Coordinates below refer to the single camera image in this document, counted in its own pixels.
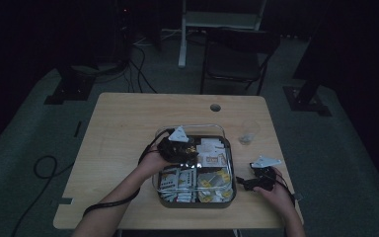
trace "wooden table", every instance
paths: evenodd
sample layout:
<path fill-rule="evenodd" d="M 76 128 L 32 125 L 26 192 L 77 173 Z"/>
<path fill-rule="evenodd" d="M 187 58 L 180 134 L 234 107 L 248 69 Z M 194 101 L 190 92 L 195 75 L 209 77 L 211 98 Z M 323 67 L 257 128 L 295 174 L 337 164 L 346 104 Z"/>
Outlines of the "wooden table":
<path fill-rule="evenodd" d="M 210 109 L 221 107 L 219 112 Z M 261 131 L 251 145 L 239 143 L 242 121 L 253 118 Z M 162 126 L 216 123 L 230 141 L 236 176 L 251 179 L 249 163 L 259 155 L 281 159 L 276 166 L 289 188 L 292 184 L 283 161 L 265 99 L 255 96 L 159 95 L 104 93 L 90 120 L 75 165 L 64 191 L 71 204 L 60 204 L 54 218 L 59 229 L 73 229 L 83 211 L 108 194 L 137 165 L 143 149 Z M 230 206 L 220 209 L 166 208 L 158 200 L 151 180 L 130 204 L 121 229 L 243 229 L 275 228 L 282 222 L 257 193 L 238 185 Z"/>

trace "black metal base plate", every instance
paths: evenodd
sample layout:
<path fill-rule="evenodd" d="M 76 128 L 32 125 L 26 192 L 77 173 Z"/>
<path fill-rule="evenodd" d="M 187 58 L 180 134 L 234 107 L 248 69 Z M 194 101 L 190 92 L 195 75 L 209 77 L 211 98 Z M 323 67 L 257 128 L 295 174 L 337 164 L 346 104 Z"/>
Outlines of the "black metal base plate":
<path fill-rule="evenodd" d="M 287 98 L 288 104 L 290 105 L 291 111 L 300 111 L 300 112 L 317 112 L 319 116 L 322 117 L 331 117 L 332 114 L 329 111 L 329 108 L 322 104 L 318 95 L 315 95 L 309 104 L 298 103 L 296 98 L 301 88 L 297 87 L 282 87 Z"/>
<path fill-rule="evenodd" d="M 80 84 L 74 91 L 66 91 L 60 81 L 53 95 L 45 99 L 45 105 L 62 105 L 64 101 L 87 101 L 95 82 L 95 77 L 76 74 Z"/>

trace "white triangular marker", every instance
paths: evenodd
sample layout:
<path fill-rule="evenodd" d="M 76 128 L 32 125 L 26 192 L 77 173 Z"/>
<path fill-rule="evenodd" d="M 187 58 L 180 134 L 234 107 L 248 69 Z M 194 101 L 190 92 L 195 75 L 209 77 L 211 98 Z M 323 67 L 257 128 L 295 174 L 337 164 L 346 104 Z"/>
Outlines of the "white triangular marker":
<path fill-rule="evenodd" d="M 180 142 L 189 142 L 189 138 L 187 138 L 186 132 L 184 131 L 182 126 L 179 126 L 175 129 L 174 132 L 168 137 L 171 141 L 180 141 Z"/>
<path fill-rule="evenodd" d="M 281 160 L 276 160 L 273 158 L 260 156 L 257 161 L 252 163 L 253 168 L 265 168 L 268 166 L 278 165 L 281 164 Z"/>

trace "black wrist strap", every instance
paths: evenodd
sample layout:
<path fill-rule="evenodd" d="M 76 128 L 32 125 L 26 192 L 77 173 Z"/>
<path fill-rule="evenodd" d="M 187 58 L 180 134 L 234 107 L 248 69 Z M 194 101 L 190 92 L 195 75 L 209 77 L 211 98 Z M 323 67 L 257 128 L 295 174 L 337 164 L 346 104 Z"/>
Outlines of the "black wrist strap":
<path fill-rule="evenodd" d="M 126 203 L 132 201 L 133 199 L 135 199 L 137 197 L 137 195 L 138 195 L 139 192 L 140 192 L 140 189 L 138 189 L 136 192 L 134 192 L 134 194 L 132 194 L 130 197 L 128 197 L 126 199 L 123 199 L 123 200 L 118 200 L 118 201 L 113 201 L 113 202 L 106 202 L 106 203 L 98 203 L 98 204 L 91 205 L 88 208 L 86 208 L 86 210 L 84 211 L 83 216 L 85 216 L 90 211 L 95 210 L 95 209 L 107 208 L 107 207 L 113 207 L 113 206 L 117 206 L 117 205 L 126 204 Z"/>

